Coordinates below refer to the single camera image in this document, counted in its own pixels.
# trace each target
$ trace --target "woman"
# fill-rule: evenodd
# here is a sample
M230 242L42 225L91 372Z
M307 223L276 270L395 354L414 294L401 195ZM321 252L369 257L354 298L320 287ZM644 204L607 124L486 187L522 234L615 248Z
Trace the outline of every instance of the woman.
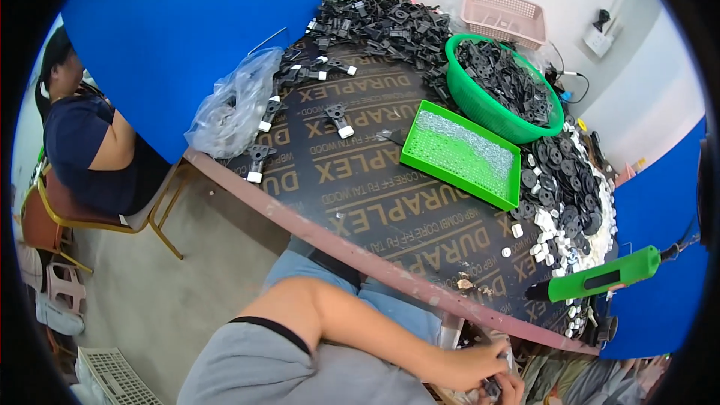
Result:
M81 85L83 70L59 27L45 47L35 87L45 153L78 201L101 212L135 214L153 198L170 165L101 93Z

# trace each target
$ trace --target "pink plastic basket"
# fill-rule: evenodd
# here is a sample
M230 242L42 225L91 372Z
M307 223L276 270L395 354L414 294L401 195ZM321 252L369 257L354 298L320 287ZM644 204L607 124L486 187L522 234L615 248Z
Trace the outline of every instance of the pink plastic basket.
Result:
M525 0L463 0L460 18L471 33L531 50L547 42L542 7Z

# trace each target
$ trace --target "green glue gun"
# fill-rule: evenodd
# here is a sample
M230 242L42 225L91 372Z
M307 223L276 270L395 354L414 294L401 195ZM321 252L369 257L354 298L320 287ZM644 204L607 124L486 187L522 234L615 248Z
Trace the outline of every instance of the green glue gun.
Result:
M560 302L614 291L652 277L660 262L660 250L648 246L604 265L532 285L525 296L532 301Z

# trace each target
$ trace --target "wall socket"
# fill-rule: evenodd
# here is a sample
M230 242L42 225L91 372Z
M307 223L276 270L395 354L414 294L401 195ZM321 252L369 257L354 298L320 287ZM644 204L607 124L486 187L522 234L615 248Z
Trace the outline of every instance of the wall socket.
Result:
M614 38L603 35L601 32L598 32L597 28L590 25L588 31L585 32L585 35L582 37L582 40L598 57L602 57L608 49L610 49Z

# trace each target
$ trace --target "pile of plastic parts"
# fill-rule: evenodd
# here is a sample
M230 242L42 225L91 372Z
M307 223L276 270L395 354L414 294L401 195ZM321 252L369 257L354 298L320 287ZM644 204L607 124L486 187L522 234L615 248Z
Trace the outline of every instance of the pile of plastic parts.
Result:
M520 146L520 201L510 211L540 227L530 254L556 277L603 264L617 232L614 186L589 162L574 124L568 116L558 136Z
M536 126L548 126L552 105L547 88L516 63L511 50L495 40L464 40L455 49L455 58L476 84L512 114Z
M334 44L364 44L365 55L410 63L443 101L450 99L445 42L450 15L411 0L326 0L307 34L325 53Z

